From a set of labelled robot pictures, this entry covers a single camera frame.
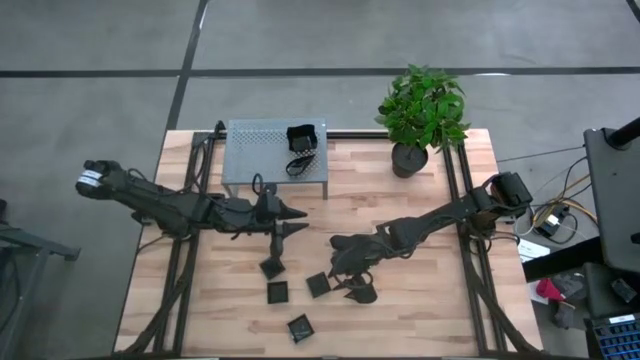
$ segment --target green leaves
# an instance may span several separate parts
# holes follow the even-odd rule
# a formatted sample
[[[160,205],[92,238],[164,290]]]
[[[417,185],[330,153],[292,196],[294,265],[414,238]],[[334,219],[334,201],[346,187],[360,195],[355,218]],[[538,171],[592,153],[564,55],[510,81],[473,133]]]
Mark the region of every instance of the green leaves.
[[[384,123],[387,121],[387,117],[384,115],[378,115],[374,117],[373,120],[375,120],[375,122],[377,122],[380,125],[384,125]]]
[[[420,148],[426,148],[429,143],[431,143],[431,139],[433,139],[433,132],[422,135],[418,144],[420,144]]]
[[[375,117],[389,129],[391,141],[420,147],[443,147],[464,141],[469,124],[461,123],[464,92],[455,77],[442,71],[409,65],[391,82]]]

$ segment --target table leg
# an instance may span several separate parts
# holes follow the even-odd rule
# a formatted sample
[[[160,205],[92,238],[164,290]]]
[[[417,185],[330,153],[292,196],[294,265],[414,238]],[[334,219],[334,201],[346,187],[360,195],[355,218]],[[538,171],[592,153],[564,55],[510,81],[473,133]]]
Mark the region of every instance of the table leg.
[[[224,188],[224,191],[227,192],[227,196],[229,197],[234,197],[233,196],[233,191],[231,191],[231,187],[229,185],[222,185],[222,187]]]

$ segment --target concrete floor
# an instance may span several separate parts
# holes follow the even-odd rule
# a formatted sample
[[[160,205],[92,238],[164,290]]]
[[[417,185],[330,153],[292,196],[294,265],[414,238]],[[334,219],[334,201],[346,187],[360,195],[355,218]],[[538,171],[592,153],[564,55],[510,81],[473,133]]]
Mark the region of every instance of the concrete floor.
[[[179,69],[197,0],[0,0],[0,71]],[[212,1],[194,68],[640,66],[640,23],[624,0]],[[330,128],[376,128],[386,77],[190,79],[178,129],[217,120],[325,117]],[[640,75],[465,76],[466,119],[489,128],[501,170],[530,190],[583,150],[587,128],[640,114]],[[9,221],[81,246],[52,259],[21,358],[108,354],[140,227],[116,203],[75,193],[85,159],[152,176],[175,78],[0,78],[0,198]],[[577,178],[585,167],[574,172]],[[540,191],[544,201],[561,180]],[[593,209],[587,192],[578,198]],[[597,233],[580,218],[580,231]],[[529,237],[545,243],[546,240]],[[584,333],[536,307],[545,348],[586,355]]]

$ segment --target small black box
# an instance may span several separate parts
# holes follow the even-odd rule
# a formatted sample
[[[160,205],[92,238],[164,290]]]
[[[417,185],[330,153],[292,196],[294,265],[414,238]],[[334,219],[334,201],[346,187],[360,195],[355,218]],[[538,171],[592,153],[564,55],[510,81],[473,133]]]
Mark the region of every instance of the small black box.
[[[329,280],[327,279],[327,276],[324,274],[324,272],[315,274],[312,277],[307,278],[307,286],[309,286],[311,296],[313,296],[314,299],[331,291]]]
[[[289,287],[286,281],[267,284],[267,303],[279,304],[289,302]]]
[[[267,280],[273,279],[286,270],[280,259],[274,259],[271,257],[260,263],[260,269],[262,269]]]
[[[289,327],[291,338],[296,344],[315,333],[305,314],[298,316],[295,320],[288,323],[287,326]]]
[[[289,151],[303,152],[318,147],[318,137],[315,126],[312,124],[293,126],[287,128]]]

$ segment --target wooden tabletop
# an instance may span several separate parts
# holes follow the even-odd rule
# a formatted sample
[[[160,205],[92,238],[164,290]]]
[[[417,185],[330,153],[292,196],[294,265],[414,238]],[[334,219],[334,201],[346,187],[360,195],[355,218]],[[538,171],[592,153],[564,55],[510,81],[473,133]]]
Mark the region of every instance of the wooden tabletop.
[[[168,132],[157,183],[182,187],[192,134]],[[498,167],[488,131],[474,129],[468,135],[467,154],[477,185],[497,173]],[[321,186],[316,184],[278,188],[278,196],[288,206],[309,213],[306,219],[294,221],[310,223],[284,243],[282,261],[287,270],[274,281],[288,281],[287,304],[267,304],[267,281],[258,264],[269,255],[268,236],[241,235],[231,241],[229,235],[201,232],[184,356],[477,354],[453,226],[430,235],[410,259],[383,260],[375,266],[371,272],[378,300],[373,304],[343,298],[347,290],[317,299],[309,293],[305,279],[330,269],[332,235],[371,233],[379,223],[419,216],[450,201],[442,154],[429,149],[427,166],[410,179],[400,179],[391,172],[391,147],[388,140],[330,140],[328,200],[322,200]],[[223,192],[224,141],[214,152],[209,189]],[[464,193],[457,161],[456,169]],[[248,187],[241,187],[239,196],[255,200]],[[158,229],[148,228],[142,243],[158,235]],[[163,240],[137,257],[116,350],[131,344],[158,309],[170,249],[170,240]],[[489,258],[500,305],[525,338],[541,348],[515,242],[495,240]],[[493,344],[486,308],[483,313]],[[307,315],[315,335],[296,345],[286,324],[301,314]],[[170,327],[167,332],[169,344],[173,331]]]

